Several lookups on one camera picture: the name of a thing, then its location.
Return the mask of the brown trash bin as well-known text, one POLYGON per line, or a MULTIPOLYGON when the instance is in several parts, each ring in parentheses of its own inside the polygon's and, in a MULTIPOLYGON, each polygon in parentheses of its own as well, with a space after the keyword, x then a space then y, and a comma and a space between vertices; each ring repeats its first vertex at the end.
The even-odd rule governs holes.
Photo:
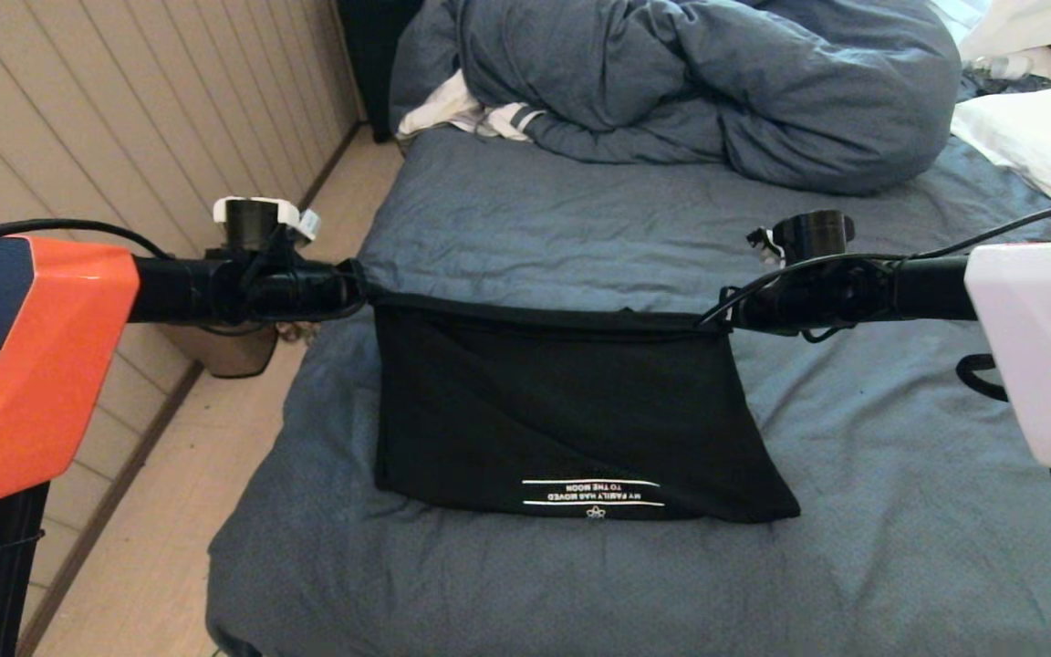
POLYGON ((202 328, 161 324, 158 330, 218 379, 259 377, 274 357, 279 345, 274 325, 202 328))

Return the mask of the right wrist motor cylinder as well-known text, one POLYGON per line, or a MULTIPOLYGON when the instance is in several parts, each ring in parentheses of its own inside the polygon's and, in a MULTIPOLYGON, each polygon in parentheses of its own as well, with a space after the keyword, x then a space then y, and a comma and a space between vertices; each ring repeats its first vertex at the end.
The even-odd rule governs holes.
POLYGON ((786 266, 848 251, 856 224, 840 211, 813 211, 788 217, 772 227, 772 240, 783 251, 786 266))

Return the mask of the blue crumpled duvet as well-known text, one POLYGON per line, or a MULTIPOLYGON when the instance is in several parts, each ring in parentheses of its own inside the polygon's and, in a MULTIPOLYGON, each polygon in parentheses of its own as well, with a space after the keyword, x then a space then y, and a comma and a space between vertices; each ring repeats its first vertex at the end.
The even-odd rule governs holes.
POLYGON ((720 162, 862 196, 945 149, 961 59, 926 0, 425 0, 393 61, 392 128, 456 74, 576 161, 720 162))

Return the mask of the black t-shirt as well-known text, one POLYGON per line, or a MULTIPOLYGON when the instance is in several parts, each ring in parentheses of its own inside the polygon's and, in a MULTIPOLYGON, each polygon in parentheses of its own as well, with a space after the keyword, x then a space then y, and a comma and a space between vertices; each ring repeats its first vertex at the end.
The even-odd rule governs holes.
POLYGON ((371 306, 383 490, 547 518, 800 516, 748 409, 727 328, 412 294, 371 306))

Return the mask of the dark grey crumpled cloth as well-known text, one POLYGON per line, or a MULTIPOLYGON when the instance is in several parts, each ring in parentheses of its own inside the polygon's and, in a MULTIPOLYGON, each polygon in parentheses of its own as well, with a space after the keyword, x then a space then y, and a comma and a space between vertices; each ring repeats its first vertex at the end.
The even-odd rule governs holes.
POLYGON ((1024 78, 990 78, 987 71, 966 70, 960 79, 955 103, 1002 93, 1036 93, 1051 89, 1051 78, 1027 75, 1024 78))

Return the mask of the left wrist motor cylinder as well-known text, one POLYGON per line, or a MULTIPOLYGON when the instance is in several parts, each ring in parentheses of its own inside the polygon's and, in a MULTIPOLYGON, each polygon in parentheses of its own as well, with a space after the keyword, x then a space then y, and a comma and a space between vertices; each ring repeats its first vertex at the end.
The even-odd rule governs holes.
POLYGON ((223 256, 270 254, 307 237, 303 215, 288 200, 225 196, 213 203, 212 218, 223 233, 212 251, 223 256))

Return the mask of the black nightstand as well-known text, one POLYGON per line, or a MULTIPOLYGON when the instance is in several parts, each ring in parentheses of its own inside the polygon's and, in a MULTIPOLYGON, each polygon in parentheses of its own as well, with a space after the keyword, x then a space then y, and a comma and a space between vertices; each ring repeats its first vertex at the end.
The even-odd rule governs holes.
POLYGON ((401 34, 424 0, 335 0, 372 138, 391 141, 390 83, 401 34))

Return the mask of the white blanket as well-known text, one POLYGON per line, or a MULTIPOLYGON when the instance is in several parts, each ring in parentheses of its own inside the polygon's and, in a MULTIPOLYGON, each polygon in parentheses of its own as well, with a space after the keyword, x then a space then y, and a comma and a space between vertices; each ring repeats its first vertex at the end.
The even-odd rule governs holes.
POLYGON ((934 0, 967 61, 1051 46, 1051 0, 934 0))

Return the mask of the white striped cloth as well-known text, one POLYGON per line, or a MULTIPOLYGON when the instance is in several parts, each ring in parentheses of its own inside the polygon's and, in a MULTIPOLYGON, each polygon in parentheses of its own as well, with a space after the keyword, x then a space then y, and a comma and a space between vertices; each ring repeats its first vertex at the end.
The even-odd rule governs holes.
POLYGON ((409 144, 427 130, 452 126, 475 136, 530 142, 526 128, 543 115, 547 115, 543 109, 523 103, 500 107, 485 105, 468 88, 463 71, 459 69, 430 93, 420 107, 403 117, 396 138, 401 144, 409 144))

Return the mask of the blue bed sheet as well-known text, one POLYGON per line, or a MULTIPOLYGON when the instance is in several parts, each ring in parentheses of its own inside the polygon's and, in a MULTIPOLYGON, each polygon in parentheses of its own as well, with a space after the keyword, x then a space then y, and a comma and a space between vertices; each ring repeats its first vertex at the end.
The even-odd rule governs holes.
MULTIPOLYGON (((856 249, 909 253, 1048 205, 959 141, 913 182, 831 198, 438 129, 360 259, 412 294, 696 315, 762 275, 745 237, 786 215, 838 208, 856 249)), ((377 491, 374 323, 326 325, 210 545, 210 636, 236 657, 1051 657, 1051 479, 1010 408, 955 377, 987 349, 975 324, 733 346, 797 519, 480 516, 377 491)))

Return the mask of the wrist motor cylinder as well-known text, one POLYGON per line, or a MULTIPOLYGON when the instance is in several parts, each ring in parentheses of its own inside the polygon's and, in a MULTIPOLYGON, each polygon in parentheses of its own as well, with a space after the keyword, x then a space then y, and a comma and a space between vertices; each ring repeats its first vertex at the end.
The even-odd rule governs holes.
POLYGON ((225 196, 213 203, 212 218, 223 233, 212 251, 223 256, 270 254, 307 237, 303 215, 288 200, 225 196))
POLYGON ((840 211, 813 211, 788 217, 772 227, 772 240, 783 251, 786 266, 848 251, 856 224, 840 211))

